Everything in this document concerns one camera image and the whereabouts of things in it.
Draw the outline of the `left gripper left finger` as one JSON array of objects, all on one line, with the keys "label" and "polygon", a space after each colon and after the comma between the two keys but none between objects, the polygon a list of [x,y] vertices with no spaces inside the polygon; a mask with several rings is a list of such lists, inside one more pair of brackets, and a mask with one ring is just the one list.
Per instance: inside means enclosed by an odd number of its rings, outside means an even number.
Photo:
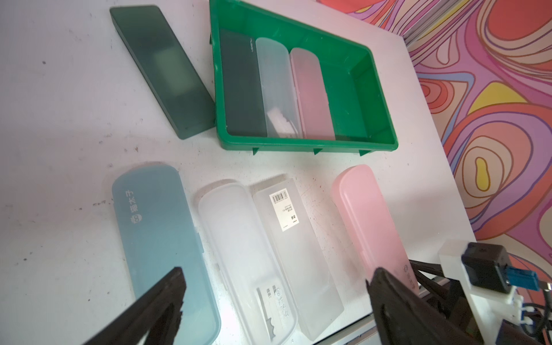
[{"label": "left gripper left finger", "polygon": [[186,281],[174,267],[87,344],[173,344],[182,320]]}]

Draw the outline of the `dark green pencil case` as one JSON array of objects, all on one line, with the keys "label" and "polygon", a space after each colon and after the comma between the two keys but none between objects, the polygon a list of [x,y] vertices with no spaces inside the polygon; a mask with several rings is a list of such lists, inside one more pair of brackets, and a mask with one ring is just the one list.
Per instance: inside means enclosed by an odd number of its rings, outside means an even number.
[{"label": "dark green pencil case", "polygon": [[227,131],[234,136],[266,137],[255,42],[245,34],[222,29],[220,43]]}]

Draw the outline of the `clear frosted pencil case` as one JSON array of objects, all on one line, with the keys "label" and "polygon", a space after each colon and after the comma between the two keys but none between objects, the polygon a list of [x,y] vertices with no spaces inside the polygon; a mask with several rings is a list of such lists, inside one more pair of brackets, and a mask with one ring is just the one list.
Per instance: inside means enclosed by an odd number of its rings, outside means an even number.
[{"label": "clear frosted pencil case", "polygon": [[298,99],[287,48],[266,37],[255,41],[267,136],[301,139]]}]

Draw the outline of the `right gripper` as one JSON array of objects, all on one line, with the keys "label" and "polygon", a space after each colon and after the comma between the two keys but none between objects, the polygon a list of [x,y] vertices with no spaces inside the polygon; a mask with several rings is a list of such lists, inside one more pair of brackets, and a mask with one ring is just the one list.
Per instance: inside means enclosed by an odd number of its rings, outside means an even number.
[{"label": "right gripper", "polygon": [[458,280],[447,278],[439,264],[410,260],[422,299],[478,344],[483,344],[480,330]]}]

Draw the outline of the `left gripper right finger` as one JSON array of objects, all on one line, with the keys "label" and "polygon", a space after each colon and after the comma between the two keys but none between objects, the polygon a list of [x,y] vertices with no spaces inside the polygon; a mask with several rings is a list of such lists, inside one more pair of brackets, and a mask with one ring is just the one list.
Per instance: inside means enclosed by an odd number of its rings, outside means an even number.
[{"label": "left gripper right finger", "polygon": [[379,267],[367,283],[382,344],[467,344],[468,336]]}]

